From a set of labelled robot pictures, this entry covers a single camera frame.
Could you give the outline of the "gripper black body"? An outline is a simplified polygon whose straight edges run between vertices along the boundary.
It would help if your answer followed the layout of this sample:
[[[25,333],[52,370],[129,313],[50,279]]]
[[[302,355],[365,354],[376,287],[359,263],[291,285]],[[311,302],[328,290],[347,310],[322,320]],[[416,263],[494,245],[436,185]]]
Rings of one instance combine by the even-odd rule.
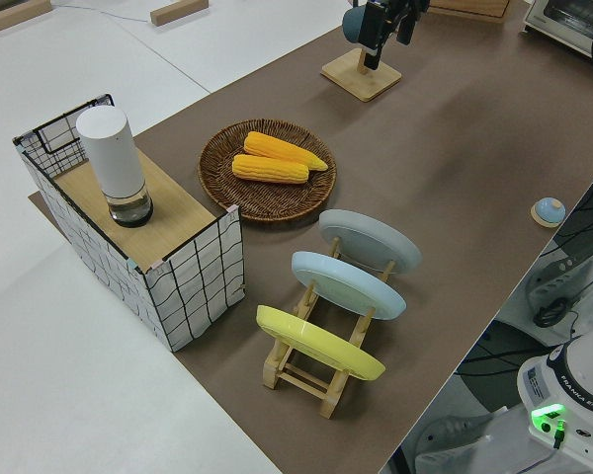
[[[417,14],[417,22],[423,13],[426,13],[429,6],[429,0],[389,0],[389,1],[375,1],[383,5],[383,24],[381,33],[383,35],[397,34],[400,20],[406,16],[410,11]]]

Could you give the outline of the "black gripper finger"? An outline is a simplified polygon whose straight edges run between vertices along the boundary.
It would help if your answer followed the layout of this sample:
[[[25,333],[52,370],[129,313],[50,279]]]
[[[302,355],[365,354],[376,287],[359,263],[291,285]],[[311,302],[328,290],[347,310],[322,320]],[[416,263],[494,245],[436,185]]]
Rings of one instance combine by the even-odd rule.
[[[367,51],[364,65],[371,70],[376,70],[380,62],[382,23],[383,5],[375,1],[368,1],[365,5],[359,32],[359,44]]]
[[[410,44],[416,22],[417,14],[414,11],[410,11],[400,20],[396,36],[396,40],[399,43]]]

